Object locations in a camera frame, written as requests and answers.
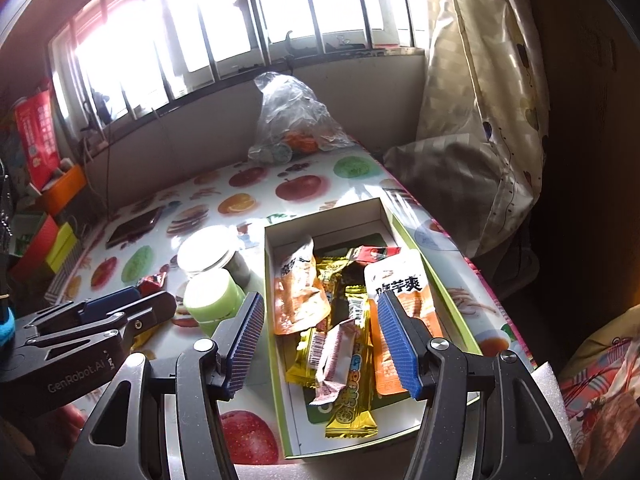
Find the red bag with white text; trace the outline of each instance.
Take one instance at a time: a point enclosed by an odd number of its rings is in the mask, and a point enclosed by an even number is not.
[[[38,190],[42,190],[60,164],[49,91],[45,90],[17,105],[15,121],[20,131],[31,182]]]

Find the barcode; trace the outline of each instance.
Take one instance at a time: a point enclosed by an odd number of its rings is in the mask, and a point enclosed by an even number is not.
[[[314,331],[310,344],[309,357],[307,359],[308,365],[312,370],[317,370],[320,364],[320,356],[322,355],[322,347],[324,346],[324,334]]]
[[[349,317],[354,319],[356,325],[362,326],[364,317],[364,302],[366,298],[348,298],[349,301]]]

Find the orange box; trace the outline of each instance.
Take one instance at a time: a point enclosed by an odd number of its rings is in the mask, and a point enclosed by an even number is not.
[[[86,178],[82,167],[76,164],[60,177],[50,189],[44,191],[36,203],[51,216],[55,216],[84,186],[86,186]]]

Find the window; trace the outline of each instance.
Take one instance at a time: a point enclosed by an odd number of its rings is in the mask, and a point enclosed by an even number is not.
[[[360,0],[312,3],[328,53],[368,47]],[[364,3],[373,47],[410,45],[405,0]],[[416,46],[425,46],[426,13],[412,17]],[[60,110],[76,140],[87,124],[117,130],[266,60],[317,52],[308,0],[92,0],[50,43]]]

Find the ribbed blue pad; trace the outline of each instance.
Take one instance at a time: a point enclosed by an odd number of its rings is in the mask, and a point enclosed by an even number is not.
[[[402,387],[414,399],[420,394],[422,383],[418,373],[418,356],[406,336],[398,314],[384,294],[378,299],[378,322],[385,336]]]
[[[15,333],[14,313],[9,309],[9,319],[6,323],[0,324],[0,348],[7,343]]]
[[[235,345],[229,351],[226,358],[227,374],[223,388],[230,397],[242,388],[246,375],[249,373],[249,365],[254,357],[255,347],[258,344],[260,332],[264,324],[264,300],[260,294],[256,295],[251,307],[251,314],[244,320],[240,329],[240,336]]]

